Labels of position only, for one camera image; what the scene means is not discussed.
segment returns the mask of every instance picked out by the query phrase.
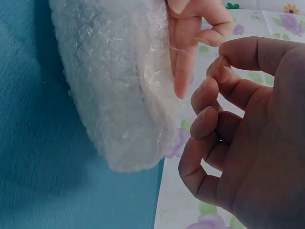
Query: green leaf print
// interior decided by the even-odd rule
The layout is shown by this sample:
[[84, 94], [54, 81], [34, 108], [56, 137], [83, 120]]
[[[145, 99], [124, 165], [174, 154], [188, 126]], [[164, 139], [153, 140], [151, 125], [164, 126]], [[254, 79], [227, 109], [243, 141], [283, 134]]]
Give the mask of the green leaf print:
[[187, 121], [185, 121], [185, 120], [181, 121], [180, 126], [181, 126], [181, 129], [184, 129], [184, 130], [190, 130], [191, 129], [191, 125], [189, 125], [187, 123]]
[[232, 217], [230, 227], [233, 229], [244, 229], [244, 225], [236, 217]]
[[277, 24], [278, 26], [283, 26], [281, 20], [279, 20], [278, 18], [273, 18], [273, 21], [275, 22], [275, 24]]
[[257, 15], [257, 12], [255, 12], [252, 16], [251, 16], [252, 20], [261, 20], [261, 18]]
[[204, 214], [217, 214], [217, 207], [202, 202], [202, 203], [200, 203], [199, 211], [202, 215], [204, 215]]
[[285, 41], [290, 41], [290, 38], [289, 38], [289, 36], [288, 36], [286, 33], [284, 33], [284, 34], [282, 35], [282, 38], [283, 38], [283, 40], [285, 40]]
[[269, 75], [269, 74], [265, 74], [265, 81], [268, 84], [268, 86], [273, 86], [274, 82], [275, 82], [275, 78], [273, 75]]
[[305, 21], [300, 21], [300, 25], [305, 29]]
[[227, 8], [228, 10], [239, 9], [239, 8], [240, 8], [240, 5], [239, 5], [239, 4], [234, 4], [234, 5], [233, 5], [232, 3], [228, 2], [227, 5], [226, 5], [226, 8]]
[[201, 46], [199, 47], [199, 51], [200, 51], [200, 52], [203, 52], [203, 53], [208, 53], [208, 52], [209, 52], [209, 48], [208, 48], [208, 46], [206, 46], [206, 45], [201, 45]]
[[273, 39], [281, 39], [281, 34], [279, 34], [279, 33], [274, 33], [274, 34], [272, 34], [272, 36], [271, 36], [271, 38], [273, 38]]
[[248, 76], [257, 83], [263, 83], [261, 75], [257, 72], [248, 72]]

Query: blue blanket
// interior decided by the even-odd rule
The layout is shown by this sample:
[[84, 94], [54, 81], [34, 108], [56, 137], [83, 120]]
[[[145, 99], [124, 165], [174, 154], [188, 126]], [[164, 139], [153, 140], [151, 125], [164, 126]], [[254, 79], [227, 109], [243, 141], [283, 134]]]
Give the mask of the blue blanket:
[[48, 0], [1, 0], [0, 228], [153, 228], [163, 165], [110, 171], [62, 71]]

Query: bubble wrap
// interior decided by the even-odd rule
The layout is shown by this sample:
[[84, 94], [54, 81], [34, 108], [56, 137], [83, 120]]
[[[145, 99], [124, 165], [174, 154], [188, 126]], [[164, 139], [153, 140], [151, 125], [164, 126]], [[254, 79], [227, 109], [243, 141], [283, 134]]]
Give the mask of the bubble wrap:
[[164, 0], [50, 0], [55, 35], [81, 120], [109, 166], [155, 166], [176, 136]]

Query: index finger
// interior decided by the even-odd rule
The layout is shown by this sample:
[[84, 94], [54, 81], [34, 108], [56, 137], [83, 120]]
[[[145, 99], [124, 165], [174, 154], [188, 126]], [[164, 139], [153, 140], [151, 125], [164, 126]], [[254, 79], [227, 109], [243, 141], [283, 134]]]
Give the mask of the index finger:
[[275, 75], [282, 58], [304, 44], [262, 37], [246, 37], [223, 43], [219, 55], [235, 68]]
[[197, 33], [196, 39], [207, 45], [219, 46], [231, 35], [233, 18], [220, 0], [193, 0], [189, 7], [213, 26], [210, 30]]

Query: fingernail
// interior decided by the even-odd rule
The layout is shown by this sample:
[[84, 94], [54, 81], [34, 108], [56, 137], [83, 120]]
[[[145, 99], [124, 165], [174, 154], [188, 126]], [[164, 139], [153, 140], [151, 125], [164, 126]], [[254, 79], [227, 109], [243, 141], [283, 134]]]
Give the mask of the fingernail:
[[176, 14], [181, 14], [190, 0], [172, 0], [172, 10]]
[[207, 71], [206, 71], [206, 75], [217, 79], [219, 77], [219, 67], [221, 65], [223, 57], [220, 56], [218, 57], [213, 63], [211, 63], [211, 65], [208, 67]]
[[229, 73], [232, 73], [232, 68], [231, 67], [227, 67], [227, 66], [223, 66], [224, 69], [226, 69]]
[[205, 86], [206, 86], [206, 82], [208, 81], [208, 79], [206, 78], [203, 82], [202, 82], [202, 84], [198, 87], [198, 89], [196, 90], [196, 92], [198, 93], [198, 94], [201, 94], [202, 93], [202, 91], [204, 90], [204, 88], [205, 88]]
[[200, 42], [200, 43], [203, 43], [203, 44], [211, 46], [211, 42], [208, 39], [206, 39], [206, 38], [203, 38], [203, 37], [194, 37], [193, 39], [198, 41], [198, 42]]
[[206, 113], [206, 111], [208, 110], [208, 109], [210, 109], [211, 108], [211, 106], [208, 106], [208, 107], [206, 107], [205, 109], [203, 109], [200, 113], [199, 113], [199, 115], [197, 116], [197, 118], [195, 119], [195, 123], [198, 123], [198, 122], [200, 122], [202, 119], [204, 119], [204, 115], [205, 115], [205, 113]]

